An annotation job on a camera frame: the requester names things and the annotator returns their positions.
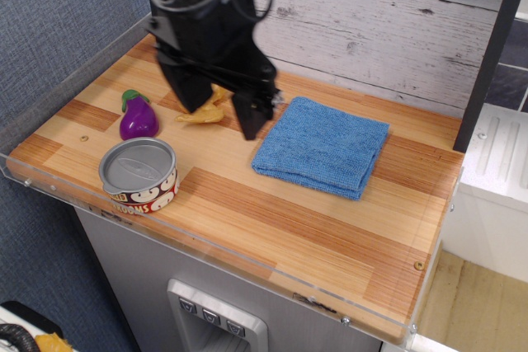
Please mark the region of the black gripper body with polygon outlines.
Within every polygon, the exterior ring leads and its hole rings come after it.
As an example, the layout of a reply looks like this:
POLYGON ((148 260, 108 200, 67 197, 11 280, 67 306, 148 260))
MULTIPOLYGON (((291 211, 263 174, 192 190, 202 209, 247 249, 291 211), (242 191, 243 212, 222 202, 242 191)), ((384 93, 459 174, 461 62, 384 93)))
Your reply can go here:
POLYGON ((253 31, 273 0, 258 11, 253 0, 150 0, 149 30, 158 57, 192 66, 231 92, 276 88, 276 68, 257 47, 253 31))

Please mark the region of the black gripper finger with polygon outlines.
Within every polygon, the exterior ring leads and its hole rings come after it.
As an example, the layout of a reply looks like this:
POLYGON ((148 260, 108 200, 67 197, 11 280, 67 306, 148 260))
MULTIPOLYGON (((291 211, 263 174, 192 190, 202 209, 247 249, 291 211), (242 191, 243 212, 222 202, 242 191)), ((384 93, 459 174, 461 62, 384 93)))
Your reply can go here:
POLYGON ((182 106, 190 113, 202 107, 213 95, 211 80, 192 66, 179 64, 167 57, 158 57, 164 77, 182 106))
POLYGON ((236 91, 232 103, 244 138, 255 140, 263 126, 273 119, 276 106, 283 102, 282 91, 278 89, 236 91))

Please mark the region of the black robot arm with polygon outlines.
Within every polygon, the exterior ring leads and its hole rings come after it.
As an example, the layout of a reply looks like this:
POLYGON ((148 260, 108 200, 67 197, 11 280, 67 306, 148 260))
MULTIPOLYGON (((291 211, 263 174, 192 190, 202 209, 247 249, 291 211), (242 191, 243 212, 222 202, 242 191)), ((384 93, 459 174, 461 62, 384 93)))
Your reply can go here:
POLYGON ((196 112, 217 84, 233 93, 243 135, 254 140, 281 97, 276 68, 253 40, 268 12, 258 12, 253 0, 150 3, 148 30, 156 38, 158 63, 183 107, 196 112))

